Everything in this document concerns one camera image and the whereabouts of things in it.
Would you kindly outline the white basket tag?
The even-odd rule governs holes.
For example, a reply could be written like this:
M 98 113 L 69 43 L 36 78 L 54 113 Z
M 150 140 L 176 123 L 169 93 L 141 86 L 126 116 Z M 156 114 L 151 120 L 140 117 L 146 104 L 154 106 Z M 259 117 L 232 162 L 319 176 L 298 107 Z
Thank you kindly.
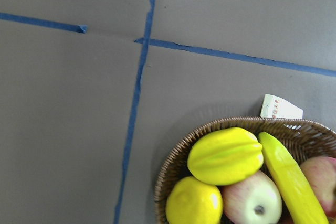
M 303 119 L 303 109 L 278 96 L 265 94 L 260 116 L 262 118 Z

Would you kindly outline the brown wicker basket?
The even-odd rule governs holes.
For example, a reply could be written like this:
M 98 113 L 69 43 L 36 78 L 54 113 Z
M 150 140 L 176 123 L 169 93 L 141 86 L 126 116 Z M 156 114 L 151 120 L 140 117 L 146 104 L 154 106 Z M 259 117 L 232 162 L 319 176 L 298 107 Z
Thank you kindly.
M 155 185 L 156 223 L 167 223 L 165 207 L 175 184 L 191 175 L 187 156 L 202 136 L 216 130 L 241 127 L 254 135 L 267 132 L 277 138 L 298 164 L 315 156 L 335 157 L 335 131 L 314 121 L 304 119 L 261 118 L 239 116 L 210 121 L 183 137 L 163 162 Z

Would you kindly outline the yellow star fruit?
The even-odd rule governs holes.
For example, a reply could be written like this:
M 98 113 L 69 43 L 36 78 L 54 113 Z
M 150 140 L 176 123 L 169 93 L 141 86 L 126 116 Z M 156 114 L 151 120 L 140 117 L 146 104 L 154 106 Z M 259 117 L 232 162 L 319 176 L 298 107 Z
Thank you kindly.
M 210 185 L 231 185 L 255 174 L 262 167 L 262 145 L 241 127 L 211 132 L 191 148 L 187 166 L 198 180 Z

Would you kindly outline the yellow mango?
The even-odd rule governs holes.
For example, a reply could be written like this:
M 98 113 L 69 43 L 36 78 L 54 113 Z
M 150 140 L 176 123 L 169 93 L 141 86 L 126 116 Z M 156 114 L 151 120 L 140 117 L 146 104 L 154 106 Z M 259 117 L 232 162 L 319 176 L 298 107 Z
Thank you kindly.
M 185 177 L 168 196 L 165 212 L 168 223 L 220 223 L 222 195 L 217 186 Z

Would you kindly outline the pale apple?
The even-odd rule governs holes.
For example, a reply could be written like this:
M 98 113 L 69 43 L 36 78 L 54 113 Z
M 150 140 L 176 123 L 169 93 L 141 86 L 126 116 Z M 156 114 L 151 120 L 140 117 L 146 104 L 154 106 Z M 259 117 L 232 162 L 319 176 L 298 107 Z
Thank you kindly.
M 275 183 L 258 171 L 247 179 L 221 189 L 223 212 L 233 223 L 278 223 L 282 199 Z

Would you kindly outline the pink peach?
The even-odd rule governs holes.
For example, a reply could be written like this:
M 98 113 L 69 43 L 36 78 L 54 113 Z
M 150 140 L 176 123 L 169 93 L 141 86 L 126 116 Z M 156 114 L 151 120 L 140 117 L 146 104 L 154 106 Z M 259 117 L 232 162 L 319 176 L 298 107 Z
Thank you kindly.
M 328 217 L 335 217 L 335 158 L 312 157 L 300 165 Z

